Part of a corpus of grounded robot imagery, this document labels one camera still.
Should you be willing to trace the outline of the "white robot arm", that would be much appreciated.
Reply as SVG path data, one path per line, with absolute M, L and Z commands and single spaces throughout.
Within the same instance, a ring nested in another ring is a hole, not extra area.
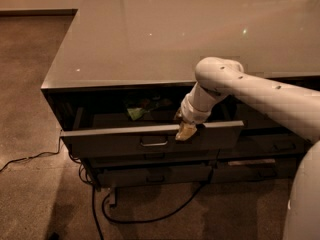
M 178 141 L 191 138 L 232 95 L 312 144 L 294 178 L 283 240 L 320 240 L 320 92 L 248 75 L 239 62 L 217 57 L 202 59 L 195 79 L 177 112 Z

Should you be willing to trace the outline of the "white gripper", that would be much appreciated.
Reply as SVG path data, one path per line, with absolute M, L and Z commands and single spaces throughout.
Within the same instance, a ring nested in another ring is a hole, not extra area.
M 180 108 L 178 108 L 174 116 L 174 120 L 183 119 L 175 137 L 177 141 L 186 141 L 190 139 L 197 131 L 195 124 L 204 123 L 210 115 L 210 112 L 203 112 L 196 109 L 189 101 L 189 98 L 189 94 L 184 97 Z

